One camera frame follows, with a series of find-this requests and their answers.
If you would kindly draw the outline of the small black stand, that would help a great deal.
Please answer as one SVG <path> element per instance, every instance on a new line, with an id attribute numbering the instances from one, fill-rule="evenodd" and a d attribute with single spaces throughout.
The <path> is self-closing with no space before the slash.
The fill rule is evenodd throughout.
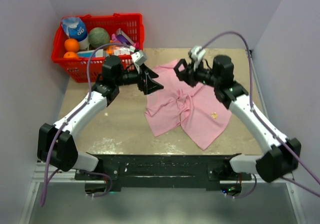
<path id="1" fill-rule="evenodd" d="M 189 64 L 185 59 L 180 59 L 173 68 L 177 78 L 180 81 L 188 82 L 189 79 Z"/>

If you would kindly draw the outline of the pink garment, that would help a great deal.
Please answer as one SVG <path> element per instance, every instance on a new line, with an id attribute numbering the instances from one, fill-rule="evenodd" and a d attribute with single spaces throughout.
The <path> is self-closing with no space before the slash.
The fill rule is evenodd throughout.
<path id="1" fill-rule="evenodd" d="M 146 120 L 155 137 L 180 126 L 202 150 L 207 149 L 228 126 L 231 112 L 220 103 L 210 86 L 190 87 L 174 72 L 177 60 L 157 65 L 153 71 L 164 88 L 147 96 Z M 217 119 L 211 113 L 218 114 Z"/>

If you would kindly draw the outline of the gold rhinestone brooch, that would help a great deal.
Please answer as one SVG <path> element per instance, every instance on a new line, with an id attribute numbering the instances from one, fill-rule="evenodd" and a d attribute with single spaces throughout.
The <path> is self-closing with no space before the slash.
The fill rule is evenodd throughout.
<path id="1" fill-rule="evenodd" d="M 213 119 L 218 118 L 218 114 L 216 112 L 210 114 Z"/>

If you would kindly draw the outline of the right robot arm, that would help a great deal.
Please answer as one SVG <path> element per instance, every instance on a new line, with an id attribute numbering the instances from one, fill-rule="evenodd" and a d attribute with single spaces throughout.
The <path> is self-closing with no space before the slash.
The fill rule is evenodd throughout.
<path id="1" fill-rule="evenodd" d="M 213 87 L 217 100 L 230 110 L 249 130 L 262 151 L 262 156 L 239 154 L 223 167 L 223 175 L 235 180 L 241 172 L 258 174 L 265 182 L 271 183 L 297 169 L 301 143 L 289 139 L 274 127 L 261 111 L 250 102 L 248 91 L 234 80 L 234 65 L 231 58 L 218 55 L 211 68 L 203 63 L 195 69 L 194 63 L 181 61 L 176 69 L 181 81 L 194 87 L 198 83 Z"/>

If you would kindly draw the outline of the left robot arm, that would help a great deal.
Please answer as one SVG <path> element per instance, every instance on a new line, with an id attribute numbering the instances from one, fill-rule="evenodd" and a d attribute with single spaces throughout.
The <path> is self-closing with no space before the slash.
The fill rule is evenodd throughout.
<path id="1" fill-rule="evenodd" d="M 136 84 L 145 95 L 163 89 L 155 81 L 158 74 L 145 65 L 143 51 L 131 55 L 134 69 L 124 69 L 118 56 L 108 56 L 85 98 L 54 124 L 43 124 L 39 129 L 37 157 L 47 165 L 62 171 L 85 170 L 88 177 L 98 180 L 103 176 L 102 161 L 98 157 L 79 152 L 75 140 L 86 125 L 100 111 L 108 107 L 120 92 L 119 87 Z"/>

